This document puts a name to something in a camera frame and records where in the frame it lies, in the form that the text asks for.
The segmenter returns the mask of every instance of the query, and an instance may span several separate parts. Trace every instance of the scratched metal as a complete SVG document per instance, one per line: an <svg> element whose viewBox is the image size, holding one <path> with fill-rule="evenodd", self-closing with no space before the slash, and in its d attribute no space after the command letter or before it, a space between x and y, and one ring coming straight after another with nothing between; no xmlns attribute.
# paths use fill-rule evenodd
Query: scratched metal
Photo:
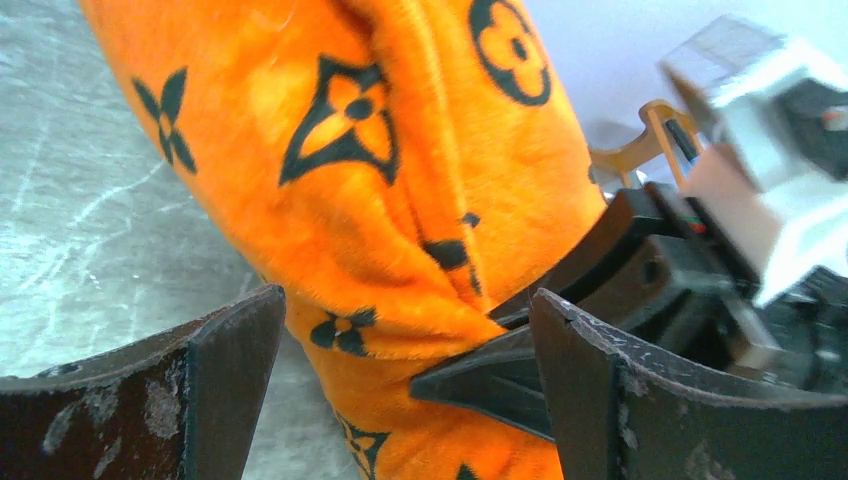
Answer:
<svg viewBox="0 0 848 480"><path fill-rule="evenodd" d="M0 0L0 376L198 318L258 284L126 107L73 0ZM244 478L358 478L288 336Z"/></svg>
<svg viewBox="0 0 848 480"><path fill-rule="evenodd" d="M0 378L0 475L239 480L284 315L282 289L265 286L119 350Z"/></svg>
<svg viewBox="0 0 848 480"><path fill-rule="evenodd" d="M549 291L530 325L566 478L846 478L848 396L703 367Z"/></svg>

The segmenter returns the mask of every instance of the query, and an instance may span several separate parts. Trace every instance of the orange fabric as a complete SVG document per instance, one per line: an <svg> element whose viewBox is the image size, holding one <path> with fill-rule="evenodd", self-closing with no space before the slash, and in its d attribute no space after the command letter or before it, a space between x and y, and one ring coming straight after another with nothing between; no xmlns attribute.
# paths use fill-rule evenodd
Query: orange fabric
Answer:
<svg viewBox="0 0 848 480"><path fill-rule="evenodd" d="M519 2L81 4L152 141L288 293L364 478L561 478L553 444L408 395L604 208Z"/></svg>

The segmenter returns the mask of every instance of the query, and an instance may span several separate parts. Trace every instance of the four-petal flower print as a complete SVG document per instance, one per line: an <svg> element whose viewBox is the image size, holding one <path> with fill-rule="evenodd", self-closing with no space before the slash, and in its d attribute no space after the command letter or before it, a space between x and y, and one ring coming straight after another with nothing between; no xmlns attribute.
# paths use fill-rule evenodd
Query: four-petal flower print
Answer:
<svg viewBox="0 0 848 480"><path fill-rule="evenodd" d="M398 146L385 101L386 86L376 64L358 68L321 56L312 107L286 151L280 185L339 162L371 165L393 184Z"/></svg>
<svg viewBox="0 0 848 480"><path fill-rule="evenodd" d="M476 0L471 33L489 76L524 105L543 105L551 95L551 75L542 46L517 8L506 0Z"/></svg>
<svg viewBox="0 0 848 480"><path fill-rule="evenodd" d="M196 173L197 167L194 163L194 157L183 138L182 132L176 126L177 117L183 103L187 75L188 69L185 67L171 74L165 80L162 94L158 100L153 91L141 79L133 78L132 83L141 103L144 105L144 109L147 110L147 113L159 127L159 146L162 148L165 159L173 165L176 155L186 170Z"/></svg>
<svg viewBox="0 0 848 480"><path fill-rule="evenodd" d="M348 447L353 454L353 459L356 460L356 464L359 465L365 478L375 480L377 475L377 454L380 453L380 449L386 443L389 434L360 430L338 413L336 413L336 418L344 429Z"/></svg>

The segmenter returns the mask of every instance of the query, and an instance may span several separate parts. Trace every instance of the orange velvet cloth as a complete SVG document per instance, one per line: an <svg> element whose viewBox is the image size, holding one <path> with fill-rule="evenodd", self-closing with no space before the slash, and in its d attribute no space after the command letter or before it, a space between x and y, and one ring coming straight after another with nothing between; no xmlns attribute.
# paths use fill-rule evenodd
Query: orange velvet cloth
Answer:
<svg viewBox="0 0 848 480"><path fill-rule="evenodd" d="M81 5L151 140L285 288L364 478L561 478L553 444L408 395L604 208L520 2Z"/></svg>

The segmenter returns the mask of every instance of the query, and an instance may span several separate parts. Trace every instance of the black plastic part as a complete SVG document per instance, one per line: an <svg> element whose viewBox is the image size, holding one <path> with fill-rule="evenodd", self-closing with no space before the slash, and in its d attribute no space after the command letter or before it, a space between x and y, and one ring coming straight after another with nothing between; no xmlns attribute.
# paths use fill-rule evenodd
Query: black plastic part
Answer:
<svg viewBox="0 0 848 480"><path fill-rule="evenodd" d="M706 227L699 235L704 245L722 260L724 268L733 277L739 294L748 300L760 289L760 278L742 254L734 248L733 243L716 223L706 208L697 198L686 198L685 202L692 208L698 219Z"/></svg>
<svg viewBox="0 0 848 480"><path fill-rule="evenodd" d="M263 287L33 378L0 378L0 478L238 480L283 332Z"/></svg>
<svg viewBox="0 0 848 480"><path fill-rule="evenodd" d="M565 478L848 478L848 396L685 360L540 291L530 325Z"/></svg>
<svg viewBox="0 0 848 480"><path fill-rule="evenodd" d="M637 335L654 342L678 323L673 340L667 337L664 347L679 353L709 318L703 311L707 303L732 289L733 280L711 271L685 240L651 235L627 264L578 305L624 331L643 332ZM699 306L687 308L692 302ZM696 315L679 315L683 309Z"/></svg>
<svg viewBox="0 0 848 480"><path fill-rule="evenodd" d="M601 218L557 265L552 283L571 302L589 296L611 277L648 235L671 229L644 190L619 190Z"/></svg>
<svg viewBox="0 0 848 480"><path fill-rule="evenodd" d="M806 354L803 384L817 392L848 391L848 279L818 268L762 312L785 348ZM797 365L782 365L785 370ZM775 372L778 378L789 373Z"/></svg>
<svg viewBox="0 0 848 480"><path fill-rule="evenodd" d="M417 375L410 395L469 408L553 441L528 325Z"/></svg>
<svg viewBox="0 0 848 480"><path fill-rule="evenodd" d="M828 131L822 122L828 109L848 106L848 92L807 79L778 97L776 104L801 152L834 180L848 179L848 131Z"/></svg>
<svg viewBox="0 0 848 480"><path fill-rule="evenodd" d="M686 130L680 126L680 122L672 118L665 122L665 128L668 130L674 143L677 144L677 148L683 152L683 158L687 162L692 163L692 160L698 158L698 150L695 148L695 143L692 142L692 138L689 137Z"/></svg>

